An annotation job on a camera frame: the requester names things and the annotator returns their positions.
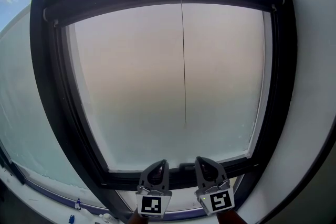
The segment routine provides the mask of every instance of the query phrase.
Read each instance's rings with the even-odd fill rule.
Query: thin black line
[[[185,92],[185,59],[184,59],[184,23],[183,23],[182,0],[181,0],[181,14],[182,14],[183,73],[184,73],[184,123],[187,123],[187,102],[186,102],[186,92]]]

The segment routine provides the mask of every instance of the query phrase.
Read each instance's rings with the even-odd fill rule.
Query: dark floor
[[[0,224],[51,224],[31,210],[0,181]]]

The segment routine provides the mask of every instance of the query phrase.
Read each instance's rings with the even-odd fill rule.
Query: black and white square marker
[[[143,196],[141,212],[160,214],[161,213],[161,198]]]
[[[218,211],[232,206],[228,191],[210,195],[212,209]]]

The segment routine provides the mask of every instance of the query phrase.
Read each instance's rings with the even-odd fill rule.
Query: black window frame
[[[125,222],[131,211],[114,189],[135,190],[140,174],[111,175],[90,133],[71,70],[66,28],[58,28],[124,8],[179,3],[180,0],[32,0],[30,44],[38,91],[54,134],[85,184],[111,213]],[[296,27],[292,0],[187,0],[250,7],[272,13],[272,76],[265,118],[251,158],[225,162],[229,178],[245,174],[235,194],[237,210],[257,184],[280,138],[292,95],[296,69]],[[170,188],[196,186],[192,164],[171,169]],[[164,220],[205,215],[199,211],[167,214]]]

